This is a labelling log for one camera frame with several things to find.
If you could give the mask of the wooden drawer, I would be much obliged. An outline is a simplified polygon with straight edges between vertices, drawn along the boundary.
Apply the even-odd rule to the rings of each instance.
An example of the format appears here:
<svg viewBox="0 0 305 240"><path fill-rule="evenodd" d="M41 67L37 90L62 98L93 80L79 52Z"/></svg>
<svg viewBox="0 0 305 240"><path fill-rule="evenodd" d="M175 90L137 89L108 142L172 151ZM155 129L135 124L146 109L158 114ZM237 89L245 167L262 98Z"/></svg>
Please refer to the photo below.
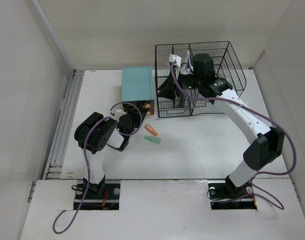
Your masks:
<svg viewBox="0 0 305 240"><path fill-rule="evenodd" d="M151 109L143 109L142 110L142 113L145 115L145 116L150 116L150 115L154 115L154 111L151 110Z"/></svg>

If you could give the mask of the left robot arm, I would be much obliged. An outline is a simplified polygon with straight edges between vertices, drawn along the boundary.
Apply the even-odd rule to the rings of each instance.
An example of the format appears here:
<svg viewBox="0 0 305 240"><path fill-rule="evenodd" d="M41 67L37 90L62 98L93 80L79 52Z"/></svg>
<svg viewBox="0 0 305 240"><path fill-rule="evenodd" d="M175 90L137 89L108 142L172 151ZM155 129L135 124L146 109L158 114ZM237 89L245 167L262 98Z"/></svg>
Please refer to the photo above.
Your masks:
<svg viewBox="0 0 305 240"><path fill-rule="evenodd" d="M103 171L103 159L99 153L105 146L122 152L129 144L131 135L143 123L146 113L134 108L114 120L105 118L101 113L93 112L75 130L74 139L86 154L87 163L82 180L86 198L101 198L106 188L106 176Z"/></svg>

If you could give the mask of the white Canon paper booklet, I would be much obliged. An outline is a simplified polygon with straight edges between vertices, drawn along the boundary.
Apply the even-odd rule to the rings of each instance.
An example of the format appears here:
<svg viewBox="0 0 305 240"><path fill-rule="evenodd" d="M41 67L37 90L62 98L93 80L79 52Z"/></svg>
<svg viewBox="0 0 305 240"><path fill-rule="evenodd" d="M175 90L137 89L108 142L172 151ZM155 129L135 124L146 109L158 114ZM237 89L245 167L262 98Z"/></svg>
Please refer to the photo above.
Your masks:
<svg viewBox="0 0 305 240"><path fill-rule="evenodd" d="M180 73L182 75L192 75L194 73L194 67L191 61L190 51L186 51L186 58L184 62L180 65Z"/></svg>

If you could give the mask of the orange highlighter marker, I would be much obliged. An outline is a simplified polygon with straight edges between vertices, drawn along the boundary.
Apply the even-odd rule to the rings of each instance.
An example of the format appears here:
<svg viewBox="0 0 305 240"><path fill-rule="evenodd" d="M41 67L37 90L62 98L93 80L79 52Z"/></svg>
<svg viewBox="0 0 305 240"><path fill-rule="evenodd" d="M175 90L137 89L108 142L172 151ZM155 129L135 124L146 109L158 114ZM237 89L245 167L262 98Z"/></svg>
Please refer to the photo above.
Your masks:
<svg viewBox="0 0 305 240"><path fill-rule="evenodd" d="M158 136L158 133L157 133L157 131L150 125L150 124L146 124L145 126L144 126L144 128L147 130L147 131L149 131L153 136Z"/></svg>

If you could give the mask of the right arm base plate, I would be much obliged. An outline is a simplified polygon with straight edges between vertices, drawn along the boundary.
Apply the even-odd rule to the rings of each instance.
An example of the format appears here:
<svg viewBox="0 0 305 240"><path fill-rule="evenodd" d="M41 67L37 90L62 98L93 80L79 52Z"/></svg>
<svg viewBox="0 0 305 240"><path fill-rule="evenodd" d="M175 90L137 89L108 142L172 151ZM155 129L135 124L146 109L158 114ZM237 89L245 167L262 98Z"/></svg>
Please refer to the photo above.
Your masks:
<svg viewBox="0 0 305 240"><path fill-rule="evenodd" d="M257 210L254 190L250 183L237 190L228 190L224 181L210 181L207 197L212 210Z"/></svg>

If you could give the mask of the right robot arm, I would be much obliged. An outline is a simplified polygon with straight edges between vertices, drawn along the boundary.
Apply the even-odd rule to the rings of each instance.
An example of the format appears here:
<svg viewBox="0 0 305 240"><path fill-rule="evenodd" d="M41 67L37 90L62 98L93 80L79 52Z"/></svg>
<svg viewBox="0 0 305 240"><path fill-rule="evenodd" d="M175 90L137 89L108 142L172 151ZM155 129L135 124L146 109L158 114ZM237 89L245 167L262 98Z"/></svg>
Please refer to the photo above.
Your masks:
<svg viewBox="0 0 305 240"><path fill-rule="evenodd" d="M276 123L268 126L262 121L263 116L248 108L233 86L216 74L208 54L194 55L185 63L186 70L181 70L184 66L181 60L178 55L169 55L170 73L158 88L157 97L175 101L185 96L195 101L209 101L241 130L249 147L243 153L242 162L217 190L222 199L234 198L263 167L281 155L285 132Z"/></svg>

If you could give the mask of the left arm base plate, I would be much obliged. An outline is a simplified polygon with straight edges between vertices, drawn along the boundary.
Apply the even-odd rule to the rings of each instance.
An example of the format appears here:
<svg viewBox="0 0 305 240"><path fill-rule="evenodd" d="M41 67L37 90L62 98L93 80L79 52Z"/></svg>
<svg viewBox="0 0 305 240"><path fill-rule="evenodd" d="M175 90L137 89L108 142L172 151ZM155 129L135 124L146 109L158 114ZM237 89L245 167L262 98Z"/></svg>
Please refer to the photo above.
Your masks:
<svg viewBox="0 0 305 240"><path fill-rule="evenodd" d="M107 180L99 187L90 184L80 210L115 211L119 210L121 181Z"/></svg>

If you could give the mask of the green highlighter marker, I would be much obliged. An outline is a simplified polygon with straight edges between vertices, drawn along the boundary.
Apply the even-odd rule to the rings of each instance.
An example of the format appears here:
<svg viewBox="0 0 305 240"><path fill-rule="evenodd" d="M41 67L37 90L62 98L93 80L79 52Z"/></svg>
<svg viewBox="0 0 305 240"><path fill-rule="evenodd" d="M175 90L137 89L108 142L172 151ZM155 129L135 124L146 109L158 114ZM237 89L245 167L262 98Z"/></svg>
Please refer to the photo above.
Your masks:
<svg viewBox="0 0 305 240"><path fill-rule="evenodd" d="M161 143L161 139L158 137L153 137L153 136L145 136L144 137L145 140L155 143L155 144L160 144Z"/></svg>

